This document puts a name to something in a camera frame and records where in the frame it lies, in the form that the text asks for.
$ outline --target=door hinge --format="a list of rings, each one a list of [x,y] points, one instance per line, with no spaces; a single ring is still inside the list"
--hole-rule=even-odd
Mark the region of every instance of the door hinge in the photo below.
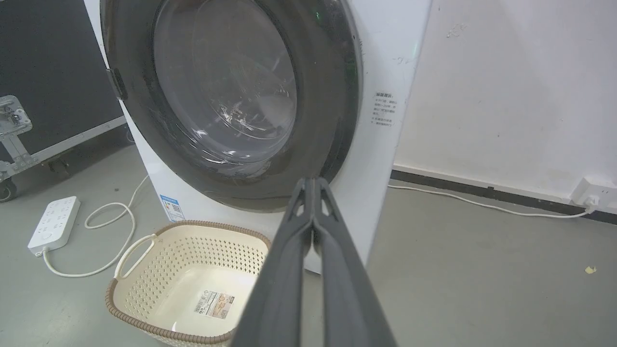
[[[116,98],[118,98],[118,100],[126,100],[126,88],[122,81],[122,76],[120,76],[120,71],[118,71],[118,69],[107,69],[107,77],[109,77],[109,81],[114,88]]]

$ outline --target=plastic laundry basket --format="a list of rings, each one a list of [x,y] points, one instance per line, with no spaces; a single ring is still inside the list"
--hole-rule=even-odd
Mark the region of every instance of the plastic laundry basket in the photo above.
[[[123,273],[130,254],[146,252]],[[227,224],[185,221],[145,236],[124,253],[107,289],[109,312],[172,346],[226,346],[270,241]]]

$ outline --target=warning label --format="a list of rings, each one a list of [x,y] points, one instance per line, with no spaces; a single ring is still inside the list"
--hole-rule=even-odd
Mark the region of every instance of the warning label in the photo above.
[[[390,93],[375,93],[375,103],[373,104],[373,116],[371,124],[379,125],[380,127],[392,127],[392,120],[396,113],[398,102]]]
[[[181,220],[185,220],[182,209],[178,204],[178,200],[168,198],[164,195],[161,195],[160,198],[163,201],[163,206],[165,206],[165,211],[167,211],[169,220],[171,220],[172,222],[179,222]]]
[[[233,300],[234,297],[229,294],[204,290],[193,312],[205,314],[214,318],[225,319],[227,318],[227,313],[229,313],[231,309]]]

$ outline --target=white power strip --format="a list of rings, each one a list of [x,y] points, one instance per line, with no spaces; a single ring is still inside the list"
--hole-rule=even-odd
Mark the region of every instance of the white power strip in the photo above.
[[[28,249],[37,257],[43,255],[43,248],[58,249],[68,242],[80,202],[76,196],[52,201],[47,205],[41,221],[36,226]]]

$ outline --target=barcode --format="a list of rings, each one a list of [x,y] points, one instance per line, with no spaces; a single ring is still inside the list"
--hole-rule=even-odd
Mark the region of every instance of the barcode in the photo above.
[[[205,308],[204,304],[205,304],[206,299],[207,298],[202,295],[201,298],[199,298],[199,302],[197,303],[197,306],[195,306],[195,309],[193,310],[193,312],[200,313],[200,314],[204,313],[204,308]]]

